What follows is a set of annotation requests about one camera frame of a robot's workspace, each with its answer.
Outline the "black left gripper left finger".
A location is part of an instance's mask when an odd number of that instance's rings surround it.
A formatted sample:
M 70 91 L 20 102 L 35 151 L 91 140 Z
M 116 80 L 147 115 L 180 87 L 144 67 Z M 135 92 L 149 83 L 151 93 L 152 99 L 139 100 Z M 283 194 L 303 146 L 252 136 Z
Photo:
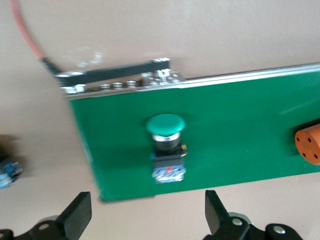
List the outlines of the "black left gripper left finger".
M 55 220 L 37 223 L 16 240 L 78 240 L 92 218 L 90 192 L 80 192 Z

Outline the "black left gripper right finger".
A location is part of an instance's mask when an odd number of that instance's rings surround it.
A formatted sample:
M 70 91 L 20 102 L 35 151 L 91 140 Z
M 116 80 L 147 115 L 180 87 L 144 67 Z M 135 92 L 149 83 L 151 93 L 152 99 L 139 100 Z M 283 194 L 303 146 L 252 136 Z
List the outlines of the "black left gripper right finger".
M 230 215 L 215 190 L 205 191 L 205 218 L 211 234 L 204 240 L 246 240 L 250 225 L 239 215 Z

